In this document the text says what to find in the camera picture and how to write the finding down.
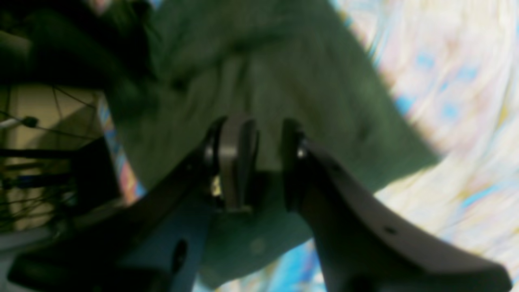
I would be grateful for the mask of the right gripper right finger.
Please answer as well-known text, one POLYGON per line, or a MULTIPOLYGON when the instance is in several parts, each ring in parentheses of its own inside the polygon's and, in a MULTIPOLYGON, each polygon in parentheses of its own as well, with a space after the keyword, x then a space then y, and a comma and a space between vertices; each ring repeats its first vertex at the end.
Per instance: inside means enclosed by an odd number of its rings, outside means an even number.
POLYGON ((293 119, 283 122, 284 196, 309 225, 328 292, 509 292, 501 264, 404 220, 293 119))

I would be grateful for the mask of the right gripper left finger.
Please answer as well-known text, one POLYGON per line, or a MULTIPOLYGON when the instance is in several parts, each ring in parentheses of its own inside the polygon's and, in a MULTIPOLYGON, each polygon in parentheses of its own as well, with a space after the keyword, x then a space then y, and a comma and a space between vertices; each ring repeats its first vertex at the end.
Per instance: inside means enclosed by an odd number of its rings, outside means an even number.
POLYGON ((32 292, 189 292, 217 213, 250 213, 253 118, 214 122, 139 201, 76 234, 15 257, 10 284, 32 292))

